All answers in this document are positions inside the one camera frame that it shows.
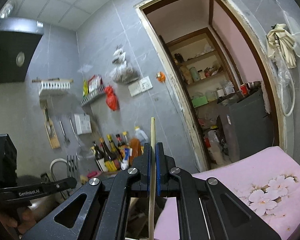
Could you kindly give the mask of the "operator hand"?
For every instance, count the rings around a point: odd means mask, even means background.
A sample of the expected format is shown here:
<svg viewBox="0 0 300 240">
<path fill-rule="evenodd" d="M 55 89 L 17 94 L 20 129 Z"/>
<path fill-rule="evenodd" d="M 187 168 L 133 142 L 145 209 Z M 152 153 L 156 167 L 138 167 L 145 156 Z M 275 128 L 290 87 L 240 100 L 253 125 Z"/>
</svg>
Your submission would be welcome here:
<svg viewBox="0 0 300 240">
<path fill-rule="evenodd" d="M 11 235 L 16 233 L 18 236 L 24 235 L 37 224 L 34 214 L 29 207 L 17 209 L 12 216 L 0 210 L 0 222 Z"/>
</svg>

